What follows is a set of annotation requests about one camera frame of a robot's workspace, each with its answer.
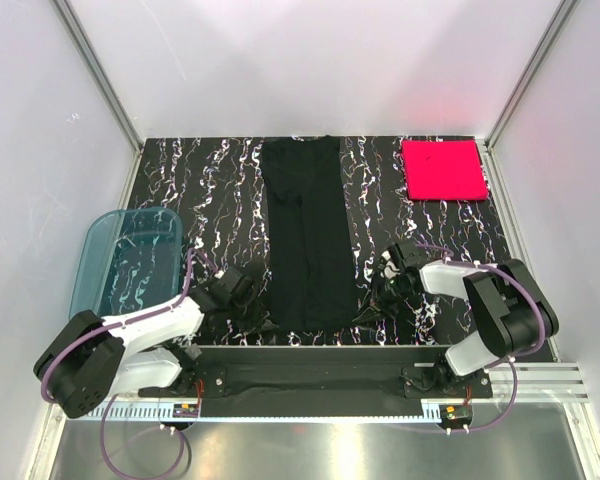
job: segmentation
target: translucent blue container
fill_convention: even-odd
[[[167,208],[116,210],[87,233],[69,318],[84,310],[119,315],[178,293],[182,222]]]

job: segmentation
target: black marble tabletop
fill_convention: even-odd
[[[343,137],[342,182],[349,213],[359,298],[374,261],[396,241],[414,238],[444,245],[455,258],[502,261],[507,246],[491,196],[484,202],[413,202],[407,197],[401,141],[407,137]],[[220,267],[235,265],[259,280],[268,301],[269,239],[263,138],[169,138],[147,140],[129,208],[163,206],[178,212],[185,242],[203,249]],[[450,344],[473,331],[460,299],[422,295],[406,304],[397,321],[337,332],[242,335],[229,325],[203,334],[205,345],[411,345]]]

